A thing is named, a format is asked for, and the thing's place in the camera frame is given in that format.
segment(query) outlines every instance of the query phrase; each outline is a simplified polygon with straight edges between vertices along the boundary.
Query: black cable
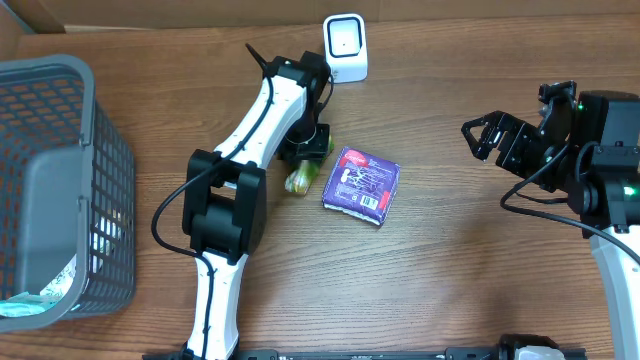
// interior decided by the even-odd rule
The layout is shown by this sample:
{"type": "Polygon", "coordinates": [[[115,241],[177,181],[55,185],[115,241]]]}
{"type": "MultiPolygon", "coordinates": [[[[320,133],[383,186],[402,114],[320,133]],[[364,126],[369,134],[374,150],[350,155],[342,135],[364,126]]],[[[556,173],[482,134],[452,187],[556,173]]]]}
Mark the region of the black cable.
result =
{"type": "Polygon", "coordinates": [[[573,177],[576,179],[577,182],[580,182],[580,175],[583,175],[583,174],[580,174],[580,167],[582,167],[582,158],[587,153],[587,151],[589,151],[590,148],[598,145],[600,145],[600,143],[598,143],[597,141],[589,141],[588,143],[582,146],[582,149],[580,149],[580,152],[578,153],[578,157],[576,158],[576,167],[573,170],[573,177]]]}
{"type": "Polygon", "coordinates": [[[327,104],[329,104],[329,100],[331,100],[331,95],[333,95],[333,74],[331,73],[329,73],[329,80],[331,80],[329,95],[327,95],[327,98],[324,99],[324,102],[322,103],[322,105],[320,105],[320,111],[318,112],[318,114],[321,113],[325,107],[327,107],[327,104]]]}
{"type": "Polygon", "coordinates": [[[260,124],[264,120],[265,116],[267,115],[267,112],[269,111],[269,108],[271,107],[271,104],[273,103],[273,95],[274,95],[273,81],[271,80],[271,78],[269,76],[265,75],[265,73],[266,73],[266,62],[251,47],[251,45],[249,45],[249,44],[245,44],[245,45],[247,46],[247,49],[249,50],[251,55],[256,59],[256,62],[260,65],[260,68],[262,69],[263,76],[265,76],[265,78],[267,79],[267,83],[269,84],[269,98],[267,99],[267,104],[265,105],[264,109],[262,110],[262,113],[260,114],[260,117],[258,117],[258,120],[256,120],[256,123],[249,130],[247,135],[245,135],[245,137],[242,139],[242,141],[240,141],[238,143],[236,148],[233,149],[233,151],[231,151],[227,156],[225,156],[221,160],[218,160],[218,162],[213,164],[207,170],[204,170],[200,174],[198,174],[195,177],[193,177],[191,180],[189,180],[186,183],[182,184],[179,188],[177,188],[174,192],[172,192],[171,195],[167,196],[167,198],[160,204],[160,206],[158,206],[158,208],[156,209],[156,212],[153,214],[153,218],[151,219],[151,234],[153,235],[153,238],[156,240],[156,242],[160,246],[164,247],[167,250],[170,250],[170,251],[173,251],[173,252],[176,252],[176,253],[179,253],[179,254],[183,254],[183,255],[186,255],[186,256],[190,256],[190,257],[199,259],[200,261],[202,261],[207,266],[207,270],[209,271],[209,274],[208,274],[209,275],[209,294],[207,296],[207,305],[206,305],[207,308],[205,310],[204,329],[202,330],[202,332],[204,334],[204,340],[203,340],[203,344],[202,344],[202,354],[201,354],[201,358],[202,359],[206,359],[207,344],[208,344],[208,341],[209,341],[209,316],[211,315],[211,302],[213,300],[213,279],[214,279],[213,278],[214,277],[213,267],[211,266],[211,263],[209,262],[209,260],[207,260],[204,256],[202,256],[202,254],[199,254],[197,252],[188,251],[188,250],[173,246],[171,244],[166,243],[164,240],[162,240],[162,238],[160,237],[160,234],[158,233],[158,221],[160,220],[160,215],[162,215],[162,212],[164,212],[164,210],[167,208],[167,206],[169,206],[169,204],[171,204],[171,202],[173,200],[175,200],[175,198],[177,198],[180,194],[182,194],[189,186],[193,185],[196,181],[198,181],[198,180],[202,179],[203,177],[208,176],[211,173],[213,173],[214,171],[216,171],[218,168],[220,168],[220,166],[222,166],[222,164],[224,164],[225,162],[227,162],[230,159],[232,159],[234,156],[236,156],[244,148],[244,146],[247,144],[247,142],[249,142],[249,140],[251,139],[251,136],[256,132],[258,127],[260,127],[260,124]]]}
{"type": "Polygon", "coordinates": [[[533,201],[533,202],[537,202],[538,204],[545,204],[545,205],[566,204],[567,202],[569,202],[569,198],[566,198],[566,197],[553,198],[553,199],[538,199],[528,195],[520,194],[519,192],[516,192],[516,195],[520,196],[523,199],[527,199],[529,201],[533,201]]]}
{"type": "Polygon", "coordinates": [[[505,209],[505,210],[508,210],[508,211],[511,211],[511,212],[514,212],[514,213],[517,213],[517,214],[535,216],[535,217],[539,217],[539,218],[543,218],[543,219],[547,219],[547,220],[551,220],[551,221],[557,221],[559,223],[563,223],[563,224],[566,224],[566,225],[571,225],[571,226],[575,226],[575,227],[581,228],[583,230],[587,230],[587,231],[591,232],[592,234],[598,235],[599,237],[603,238],[604,240],[607,240],[611,244],[617,246],[620,250],[624,251],[627,255],[629,255],[638,265],[640,265],[640,256],[638,256],[638,254],[636,254],[627,245],[622,243],[620,240],[616,239],[614,236],[612,236],[610,234],[607,234],[604,231],[598,230],[598,229],[594,228],[593,226],[589,226],[587,224],[581,223],[580,221],[577,221],[577,220],[574,220],[574,219],[570,219],[568,217],[564,217],[564,216],[560,216],[560,215],[549,214],[549,213],[546,213],[546,212],[543,212],[543,211],[536,211],[536,210],[531,210],[531,209],[520,208],[520,207],[517,207],[517,206],[507,205],[507,203],[506,203],[507,200],[509,200],[509,198],[513,194],[518,192],[520,189],[525,187],[527,184],[529,184],[530,182],[535,180],[542,173],[544,173],[549,168],[551,168],[551,166],[553,166],[554,163],[556,163],[558,160],[562,159],[562,157],[567,153],[568,149],[569,149],[569,145],[565,145],[562,148],[562,150],[560,150],[560,152],[556,156],[554,156],[553,159],[551,159],[551,161],[549,161],[543,167],[541,167],[540,170],[536,171],[535,174],[531,175],[528,179],[517,183],[511,190],[509,190],[506,194],[504,194],[502,199],[500,199],[500,206],[502,206],[502,208],[505,209]]]}

